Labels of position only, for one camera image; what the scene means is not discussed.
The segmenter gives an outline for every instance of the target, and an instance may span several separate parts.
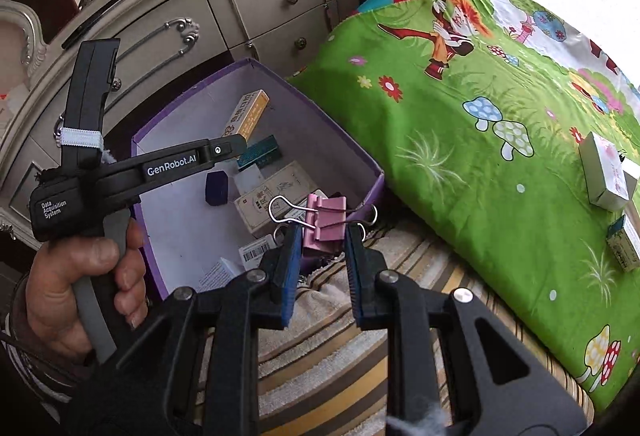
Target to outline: purple box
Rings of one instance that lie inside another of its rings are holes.
[[[305,95],[252,59],[227,66],[166,106],[135,134],[132,155],[219,137],[240,97],[260,89],[270,101],[248,143],[274,134],[283,155],[262,169],[265,178],[297,160],[328,196],[341,192],[350,204],[377,199],[384,173],[371,156]],[[213,170],[232,179],[238,164],[233,159]],[[210,207],[204,200],[206,177],[201,172],[145,193],[135,205],[148,234],[143,251],[163,299],[178,286],[198,289],[214,261],[238,260],[238,248],[255,240],[232,203],[239,197],[235,186],[228,204]]]

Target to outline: barcode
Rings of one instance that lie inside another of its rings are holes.
[[[254,248],[253,250],[249,250],[248,252],[242,254],[242,258],[244,259],[244,262],[247,262],[249,260],[255,259],[255,257],[260,257],[269,248],[270,246],[267,243],[261,244],[260,246],[258,246],[258,248]]]

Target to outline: cartoon print blanket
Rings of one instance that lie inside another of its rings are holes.
[[[615,63],[532,0],[370,0],[291,82],[606,407],[640,358],[640,270],[606,244],[619,214],[588,202],[578,144],[640,162]]]

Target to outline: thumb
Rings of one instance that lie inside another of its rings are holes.
[[[118,262],[118,245],[107,238],[73,238],[46,242],[34,260],[44,289],[64,293],[85,275],[102,275]]]

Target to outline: binder clip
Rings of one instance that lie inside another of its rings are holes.
[[[305,212],[304,221],[300,217],[276,219],[271,211],[271,206],[276,200],[284,200],[292,209]],[[371,206],[374,213],[372,221],[347,219],[347,214],[357,212],[361,208],[362,206],[357,209],[347,209],[347,198],[344,196],[323,198],[316,194],[309,194],[306,200],[306,207],[302,207],[279,195],[269,202],[269,216],[274,223],[279,223],[273,233],[274,238],[283,224],[297,223],[305,227],[302,236],[302,247],[304,249],[324,254],[338,254],[342,250],[345,228],[348,223],[356,223],[360,227],[362,241],[364,241],[367,235],[365,225],[373,226],[378,220],[378,209],[375,205]]]

